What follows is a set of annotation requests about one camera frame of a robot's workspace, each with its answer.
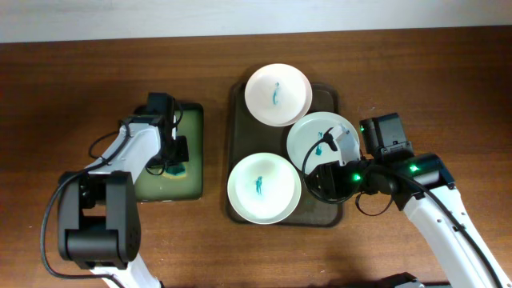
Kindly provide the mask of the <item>white plate with stain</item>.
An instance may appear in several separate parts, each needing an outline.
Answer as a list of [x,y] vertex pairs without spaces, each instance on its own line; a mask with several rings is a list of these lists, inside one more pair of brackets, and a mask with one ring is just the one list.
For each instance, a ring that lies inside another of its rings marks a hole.
[[301,179],[284,157],[256,153],[238,162],[227,180],[229,204],[243,219],[270,225],[283,221],[298,206]]

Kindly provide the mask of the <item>pink plate with stain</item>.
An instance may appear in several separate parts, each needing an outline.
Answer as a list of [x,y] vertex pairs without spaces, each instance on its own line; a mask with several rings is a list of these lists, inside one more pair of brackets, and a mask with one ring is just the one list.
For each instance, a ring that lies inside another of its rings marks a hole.
[[244,99],[250,114],[268,126],[288,126],[306,115],[312,100],[312,85],[294,66],[274,63],[249,77]]

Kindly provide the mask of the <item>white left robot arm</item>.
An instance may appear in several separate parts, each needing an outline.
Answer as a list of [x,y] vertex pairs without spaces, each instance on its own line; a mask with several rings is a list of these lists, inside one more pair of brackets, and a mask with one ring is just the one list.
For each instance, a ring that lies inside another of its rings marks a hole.
[[187,156],[175,145],[176,116],[125,118],[116,139],[84,171],[62,176],[58,197],[58,252],[110,287],[160,287],[139,254],[141,223],[134,184],[150,166]]

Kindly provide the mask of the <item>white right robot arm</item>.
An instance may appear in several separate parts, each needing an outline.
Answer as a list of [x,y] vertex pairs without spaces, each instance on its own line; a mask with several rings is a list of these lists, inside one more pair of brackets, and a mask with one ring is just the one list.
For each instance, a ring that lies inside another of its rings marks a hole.
[[380,165],[374,160],[317,166],[303,178],[318,200],[339,204],[382,192],[424,237],[453,287],[509,287],[510,278],[472,223],[454,178],[435,154]]

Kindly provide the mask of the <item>pale green plate with stain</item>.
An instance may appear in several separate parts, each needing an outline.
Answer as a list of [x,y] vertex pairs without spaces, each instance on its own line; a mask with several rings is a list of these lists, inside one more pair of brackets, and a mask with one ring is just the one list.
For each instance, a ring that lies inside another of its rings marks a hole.
[[339,114],[315,112],[296,122],[288,134],[286,148],[292,163],[301,170],[307,151],[329,128],[332,128],[331,133],[337,128],[343,132],[342,138],[336,140],[338,150],[332,151],[328,144],[319,144],[307,159],[305,174],[311,173],[321,164],[339,162],[344,166],[360,159],[360,141],[354,126]]

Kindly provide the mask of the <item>green and yellow sponge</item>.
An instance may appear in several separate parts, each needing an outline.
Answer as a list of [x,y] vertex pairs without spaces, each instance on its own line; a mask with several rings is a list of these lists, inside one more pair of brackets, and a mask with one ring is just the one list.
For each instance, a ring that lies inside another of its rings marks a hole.
[[181,162],[172,166],[167,166],[164,175],[169,178],[182,178],[186,175],[186,165]]

